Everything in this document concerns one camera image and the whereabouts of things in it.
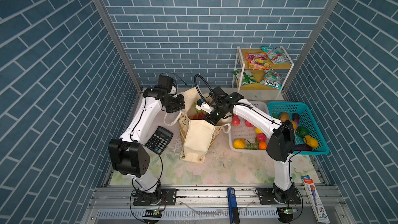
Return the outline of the green grapes bunch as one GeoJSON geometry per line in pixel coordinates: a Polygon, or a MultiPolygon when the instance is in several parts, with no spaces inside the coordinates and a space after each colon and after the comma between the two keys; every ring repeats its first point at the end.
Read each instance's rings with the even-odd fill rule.
{"type": "Polygon", "coordinates": [[[259,142],[254,142],[254,143],[245,142],[245,149],[259,150],[259,142]]]}

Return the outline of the yellow lemon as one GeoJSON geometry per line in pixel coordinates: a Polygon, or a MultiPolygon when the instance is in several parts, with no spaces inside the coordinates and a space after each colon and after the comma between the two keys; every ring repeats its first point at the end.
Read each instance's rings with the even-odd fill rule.
{"type": "Polygon", "coordinates": [[[238,139],[233,142],[233,148],[235,149],[245,149],[246,148],[246,140],[238,139]]]}

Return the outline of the brown potato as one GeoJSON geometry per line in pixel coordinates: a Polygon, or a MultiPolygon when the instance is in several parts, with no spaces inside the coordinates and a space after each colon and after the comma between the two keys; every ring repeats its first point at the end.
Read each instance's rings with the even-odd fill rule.
{"type": "Polygon", "coordinates": [[[286,112],[282,112],[279,115],[279,120],[281,120],[282,122],[285,122],[286,120],[290,120],[290,115],[286,112]]]}

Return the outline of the teal candy bag upper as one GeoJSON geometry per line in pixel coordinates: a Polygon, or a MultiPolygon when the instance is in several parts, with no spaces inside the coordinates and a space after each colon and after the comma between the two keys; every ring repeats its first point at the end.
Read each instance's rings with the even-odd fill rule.
{"type": "Polygon", "coordinates": [[[274,64],[289,62],[287,54],[281,48],[264,46],[261,49],[274,64]]]}

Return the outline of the teal Fox's candy bag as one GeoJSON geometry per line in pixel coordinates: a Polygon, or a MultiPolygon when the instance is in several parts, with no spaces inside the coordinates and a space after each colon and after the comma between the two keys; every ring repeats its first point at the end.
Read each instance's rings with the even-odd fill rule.
{"type": "Polygon", "coordinates": [[[260,84],[280,90],[283,84],[283,76],[275,71],[265,70],[260,84]]]}

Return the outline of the dark long eggplant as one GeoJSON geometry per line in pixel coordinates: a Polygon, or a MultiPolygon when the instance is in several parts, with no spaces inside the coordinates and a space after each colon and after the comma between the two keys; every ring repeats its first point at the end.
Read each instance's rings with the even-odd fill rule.
{"type": "Polygon", "coordinates": [[[294,151],[312,151],[313,148],[307,144],[300,144],[294,146],[294,151]]]}

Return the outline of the blue black handheld device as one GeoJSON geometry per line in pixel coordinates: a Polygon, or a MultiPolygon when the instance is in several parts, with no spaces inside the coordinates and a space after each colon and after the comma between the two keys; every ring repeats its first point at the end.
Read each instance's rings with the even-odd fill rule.
{"type": "Polygon", "coordinates": [[[229,205],[229,220],[230,224],[240,224],[239,210],[237,207],[235,189],[229,187],[228,193],[228,205],[229,205]]]}

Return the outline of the purple eggplant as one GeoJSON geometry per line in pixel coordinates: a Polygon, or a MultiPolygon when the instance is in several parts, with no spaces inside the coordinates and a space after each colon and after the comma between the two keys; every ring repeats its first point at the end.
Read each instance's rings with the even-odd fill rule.
{"type": "Polygon", "coordinates": [[[297,128],[300,125],[300,115],[298,113],[294,113],[292,116],[292,120],[295,123],[295,128],[297,128]]]}

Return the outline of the cream floral tote bag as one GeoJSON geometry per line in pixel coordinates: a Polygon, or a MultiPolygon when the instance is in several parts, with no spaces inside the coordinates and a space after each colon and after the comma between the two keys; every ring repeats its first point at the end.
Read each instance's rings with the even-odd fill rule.
{"type": "Polygon", "coordinates": [[[213,125],[203,120],[193,120],[195,105],[200,99],[196,88],[191,88],[181,93],[185,101],[185,109],[178,111],[173,122],[167,121],[168,113],[165,114],[163,123],[166,126],[178,124],[182,150],[180,159],[195,163],[204,163],[205,155],[220,132],[229,133],[232,117],[219,120],[213,125]]]}

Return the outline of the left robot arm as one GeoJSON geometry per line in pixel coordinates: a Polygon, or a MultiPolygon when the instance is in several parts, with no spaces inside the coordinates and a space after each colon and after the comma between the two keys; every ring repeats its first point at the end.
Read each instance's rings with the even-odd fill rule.
{"type": "Polygon", "coordinates": [[[108,152],[112,168],[130,178],[137,196],[143,197],[148,204],[161,200],[161,182],[149,170],[150,155],[146,144],[150,140],[148,132],[161,110],[175,113],[185,108],[184,98],[177,94],[176,81],[166,75],[160,75],[154,87],[144,90],[131,123],[118,139],[112,139],[108,152]]]}

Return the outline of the pink snack bag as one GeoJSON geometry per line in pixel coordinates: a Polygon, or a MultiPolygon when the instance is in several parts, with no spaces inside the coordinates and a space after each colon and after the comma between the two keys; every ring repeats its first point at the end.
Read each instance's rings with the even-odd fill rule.
{"type": "Polygon", "coordinates": [[[245,53],[248,62],[248,69],[250,70],[266,70],[271,68],[271,63],[268,60],[266,53],[245,53]]]}

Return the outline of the green snack bag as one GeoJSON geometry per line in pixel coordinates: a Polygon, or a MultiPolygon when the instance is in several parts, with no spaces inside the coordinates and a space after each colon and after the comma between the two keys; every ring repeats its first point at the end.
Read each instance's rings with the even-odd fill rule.
{"type": "Polygon", "coordinates": [[[233,75],[241,86],[256,84],[258,81],[254,77],[253,73],[249,70],[247,71],[234,71],[233,75]]]}

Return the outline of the pink dragon fruit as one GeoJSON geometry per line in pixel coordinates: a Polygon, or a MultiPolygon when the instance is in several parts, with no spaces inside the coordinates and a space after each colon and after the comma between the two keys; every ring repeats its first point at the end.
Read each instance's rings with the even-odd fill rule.
{"type": "Polygon", "coordinates": [[[193,120],[203,120],[206,116],[206,112],[204,111],[198,111],[195,113],[195,115],[192,117],[193,120]]]}

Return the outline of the white wooden shelf rack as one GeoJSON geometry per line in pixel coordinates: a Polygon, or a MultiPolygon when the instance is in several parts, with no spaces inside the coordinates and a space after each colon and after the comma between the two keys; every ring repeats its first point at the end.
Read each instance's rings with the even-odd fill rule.
{"type": "Polygon", "coordinates": [[[275,92],[275,99],[281,100],[282,90],[287,85],[287,79],[291,77],[295,64],[283,46],[277,48],[277,55],[283,55],[287,60],[275,64],[262,49],[242,49],[238,46],[233,69],[237,74],[233,75],[232,88],[237,88],[238,92],[271,90],[275,92]],[[273,87],[272,83],[261,83],[266,72],[282,75],[280,88],[273,87]]]}

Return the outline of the white plastic basket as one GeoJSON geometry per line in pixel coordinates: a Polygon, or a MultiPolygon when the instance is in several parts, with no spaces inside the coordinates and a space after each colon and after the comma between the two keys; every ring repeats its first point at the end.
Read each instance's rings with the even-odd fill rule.
{"type": "Polygon", "coordinates": [[[282,121],[277,118],[273,118],[267,112],[262,111],[261,108],[252,105],[247,99],[242,99],[239,103],[243,103],[247,106],[235,105],[233,113],[239,116],[241,124],[237,127],[231,125],[231,131],[229,133],[230,148],[233,151],[242,153],[264,153],[266,150],[248,150],[248,149],[235,149],[233,148],[233,142],[238,139],[245,139],[246,142],[256,142],[257,133],[255,128],[259,128],[267,137],[266,143],[277,130],[282,121]]]}

